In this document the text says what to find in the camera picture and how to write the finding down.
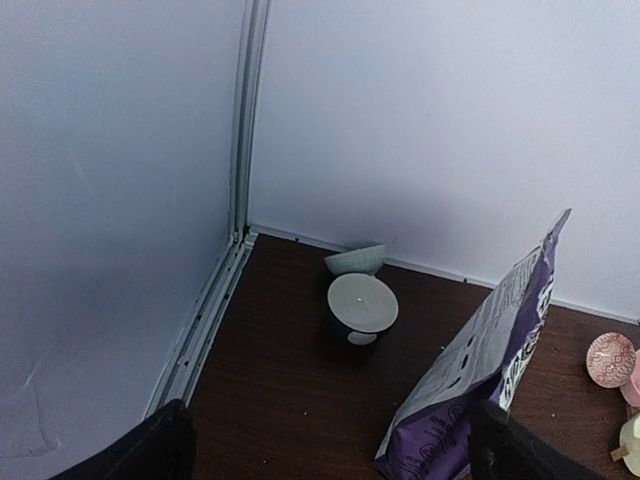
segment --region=dark brown wooden surface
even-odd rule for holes
[[[397,324],[379,343],[343,345],[325,322],[326,254],[258,239],[190,406],[196,480],[381,478],[371,462],[395,410],[488,294],[385,266]],[[640,344],[634,325],[552,307],[512,414],[607,478],[633,478],[608,453],[624,401],[593,384],[583,361],[612,330]]]

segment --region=white baseboard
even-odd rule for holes
[[[292,240],[292,241],[296,241],[296,242],[300,242],[303,243],[305,245],[310,245],[313,247],[318,247],[318,248],[324,248],[326,250],[331,250],[331,251],[335,251],[335,252],[344,252],[347,250],[347,248],[344,245],[337,245],[337,244],[333,244],[330,242],[324,242],[322,240],[317,240],[315,238],[309,238],[309,237],[305,237],[302,235],[296,235],[294,233],[289,233],[289,232],[285,232],[282,230],[277,230],[274,228],[270,228],[270,227],[264,227],[262,225],[252,225],[251,226],[251,232],[252,233],[256,233],[256,234],[264,234],[264,235],[270,235],[272,237],[276,237],[276,238],[282,238],[285,240]],[[478,280],[476,278],[471,278],[471,277],[465,277],[463,275],[459,275],[456,273],[451,273],[451,272],[447,272],[444,270],[439,270],[436,268],[431,268],[431,267],[427,267],[424,265],[417,265],[415,263],[411,263],[411,262],[405,262],[404,260],[398,260],[398,259],[394,259],[394,258],[387,258],[386,263],[388,265],[392,265],[394,267],[400,267],[400,268],[404,268],[406,270],[412,270],[415,272],[420,272],[420,273],[425,273],[427,275],[433,275],[435,277],[440,277],[440,278],[446,278],[447,280],[453,280],[456,282],[466,282],[466,283],[470,283],[472,285],[479,285],[481,287],[487,287],[487,288],[491,288],[494,289],[496,287],[495,283],[492,282],[487,282],[484,280]],[[589,308],[589,307],[585,307],[583,305],[578,305],[575,304],[573,302],[569,302],[569,301],[565,301],[563,299],[559,299],[559,298],[552,298],[551,299],[551,304],[552,305],[556,305],[558,307],[564,307],[564,308],[568,308],[571,310],[576,310],[578,312],[583,312],[583,313],[588,313],[590,315],[595,315],[598,317],[604,317],[604,318],[610,318],[612,320],[617,320],[619,322],[624,322],[624,323],[633,323],[633,324],[638,324],[638,320],[636,319],[632,319],[629,317],[624,317],[622,315],[617,315],[615,313],[612,312],[607,312],[607,311],[603,311],[603,310],[597,310],[597,309],[593,309],[593,308]]]
[[[158,381],[145,418],[174,398],[188,405],[204,367],[207,354],[218,332],[222,317],[240,280],[242,269],[255,244],[256,234],[244,242],[230,244],[207,281],[189,324],[182,331],[176,348]]]

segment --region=pink decorative bowl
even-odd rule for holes
[[[587,352],[589,376],[604,388],[617,388],[627,383],[635,366],[633,343],[620,333],[600,335]]]

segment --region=purple bag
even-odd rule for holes
[[[469,473],[472,407],[482,399],[510,407],[544,326],[558,235],[570,213],[502,279],[398,409],[374,461],[387,478]]]

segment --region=black object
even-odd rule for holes
[[[488,401],[471,417],[469,456],[474,480],[604,480]]]
[[[172,400],[100,453],[51,480],[191,480],[196,431]]]

